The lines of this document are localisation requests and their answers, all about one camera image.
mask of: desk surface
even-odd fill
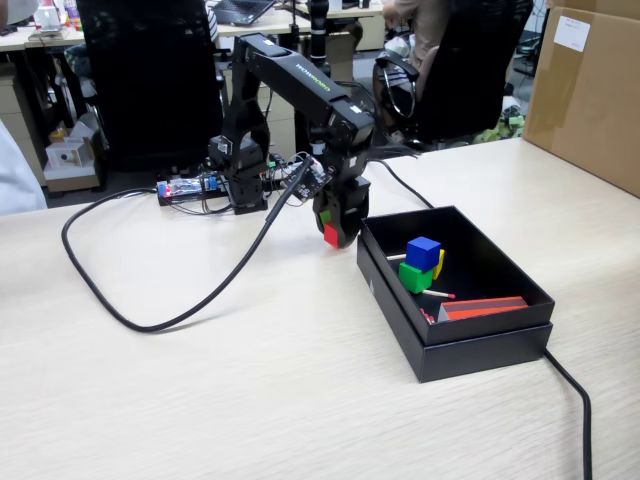
[[[306,3],[296,4],[296,9],[303,13],[309,13]],[[330,10],[327,13],[327,18],[377,17],[378,15],[382,15],[382,4],[371,5],[369,8],[353,7],[347,10]]]
[[[549,349],[591,394],[595,478],[635,478],[640,200],[521,140],[390,163],[556,300]],[[366,177],[372,215],[421,208],[381,165]],[[60,230],[78,209],[0,218],[0,478],[582,478],[582,406],[553,368],[418,384],[355,246],[328,247],[309,205],[285,207],[193,325],[151,336],[73,269]],[[265,215],[125,199],[70,240],[117,308],[150,324],[204,298]]]
[[[266,35],[277,35],[288,33],[291,24],[291,12],[287,10],[271,9],[256,20],[249,27],[234,27],[233,25],[219,25],[220,37],[234,37],[246,33],[264,33]],[[297,16],[296,22],[301,33],[311,31],[311,23],[301,16]],[[16,33],[11,33],[5,37],[0,37],[0,52],[10,52],[24,50],[25,48],[56,47],[77,45],[84,42],[84,33],[72,28],[65,29],[68,33],[62,40],[55,41],[29,41],[29,35],[35,31],[35,27],[19,28]]]

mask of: laptop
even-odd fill
[[[213,7],[220,25],[246,27],[269,10],[275,0],[221,0]]]

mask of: black box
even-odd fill
[[[445,259],[432,289],[456,300],[521,296],[525,309],[429,324],[446,299],[413,295],[387,256],[406,252],[424,236],[442,244]],[[364,220],[358,266],[421,382],[540,358],[553,325],[555,302],[455,207]]]

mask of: blue cube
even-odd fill
[[[407,244],[405,263],[421,272],[431,270],[440,263],[440,243],[418,237]]]

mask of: white label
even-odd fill
[[[561,16],[553,41],[558,45],[582,52],[587,43],[590,29],[591,25],[588,23]]]

